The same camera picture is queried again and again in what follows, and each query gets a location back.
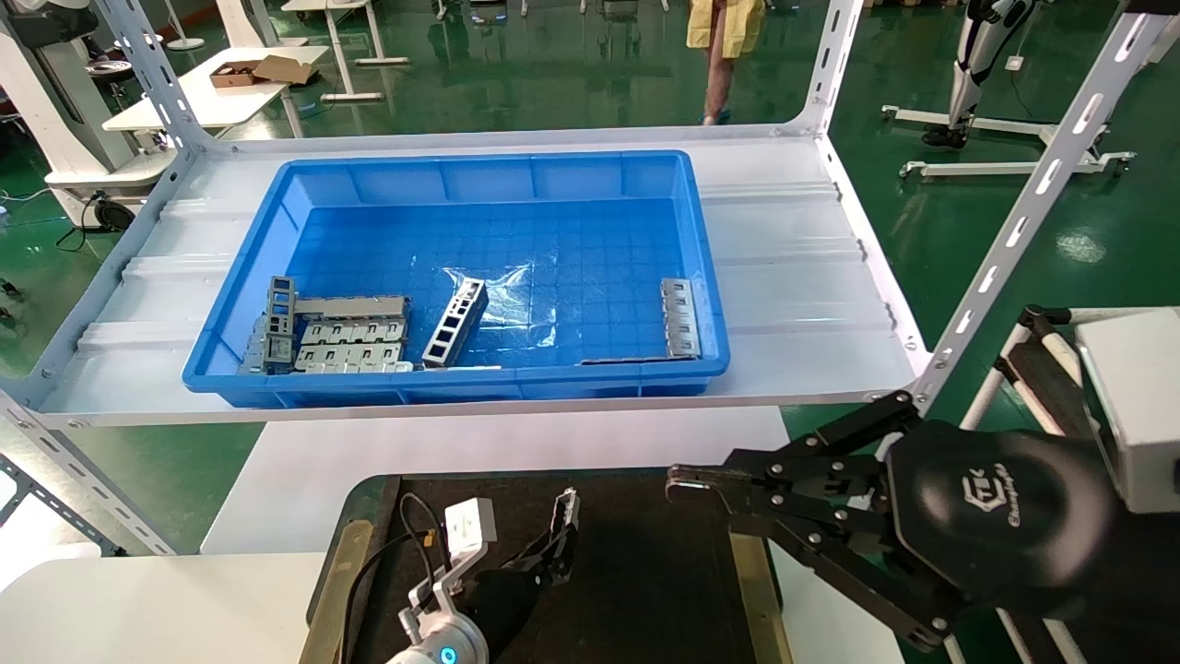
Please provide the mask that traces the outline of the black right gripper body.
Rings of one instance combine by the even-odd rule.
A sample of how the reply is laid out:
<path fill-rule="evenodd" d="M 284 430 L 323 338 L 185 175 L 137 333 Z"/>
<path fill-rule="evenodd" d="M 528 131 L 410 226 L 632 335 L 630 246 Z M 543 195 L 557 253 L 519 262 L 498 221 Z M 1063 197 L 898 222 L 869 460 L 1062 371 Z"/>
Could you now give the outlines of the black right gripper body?
<path fill-rule="evenodd" d="M 924 421 L 890 446 L 898 635 L 936 646 L 961 614 L 1064 623 L 1095 663 L 1176 662 L 1176 514 L 1138 514 L 1096 443 Z"/>

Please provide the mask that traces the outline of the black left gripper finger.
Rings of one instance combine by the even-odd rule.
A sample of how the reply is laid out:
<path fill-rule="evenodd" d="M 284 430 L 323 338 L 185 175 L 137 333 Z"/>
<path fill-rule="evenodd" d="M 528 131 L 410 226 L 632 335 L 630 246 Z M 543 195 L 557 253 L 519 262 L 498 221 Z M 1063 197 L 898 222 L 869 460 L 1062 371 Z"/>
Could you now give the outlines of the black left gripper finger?
<path fill-rule="evenodd" d="M 560 534 L 553 535 L 549 543 L 549 584 L 560 586 L 569 583 L 572 576 L 576 551 L 579 541 L 577 527 L 564 527 Z"/>
<path fill-rule="evenodd" d="M 532 584 L 564 584 L 564 553 L 565 534 L 545 534 L 514 555 L 514 572 Z"/>

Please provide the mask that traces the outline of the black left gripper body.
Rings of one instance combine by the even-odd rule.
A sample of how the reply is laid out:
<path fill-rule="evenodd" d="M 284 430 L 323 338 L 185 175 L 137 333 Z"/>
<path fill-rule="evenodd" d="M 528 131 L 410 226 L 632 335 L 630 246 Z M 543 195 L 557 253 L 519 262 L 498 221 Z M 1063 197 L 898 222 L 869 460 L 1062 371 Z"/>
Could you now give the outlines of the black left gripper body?
<path fill-rule="evenodd" d="M 477 572 L 461 592 L 461 614 L 483 635 L 497 660 L 526 626 L 548 577 L 538 570 L 502 567 Z"/>

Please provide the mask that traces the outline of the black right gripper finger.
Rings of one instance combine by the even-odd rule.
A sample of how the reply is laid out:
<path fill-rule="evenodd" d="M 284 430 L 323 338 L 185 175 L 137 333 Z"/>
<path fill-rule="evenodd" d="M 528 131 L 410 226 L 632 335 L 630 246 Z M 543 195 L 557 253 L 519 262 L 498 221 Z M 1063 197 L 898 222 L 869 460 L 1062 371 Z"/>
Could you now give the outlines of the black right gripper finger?
<path fill-rule="evenodd" d="M 885 474 L 876 456 L 878 445 L 922 421 L 912 395 L 892 392 L 779 449 L 738 448 L 716 466 L 674 464 L 667 471 L 666 497 L 717 499 L 726 507 L 749 507 L 758 489 L 784 499 L 861 497 L 877 489 Z"/>
<path fill-rule="evenodd" d="M 890 572 L 868 555 L 900 563 L 889 520 L 786 489 L 673 489 L 673 501 L 715 504 L 730 532 L 763 538 L 873 614 L 899 639 L 930 652 L 943 646 L 965 604 L 927 571 Z"/>

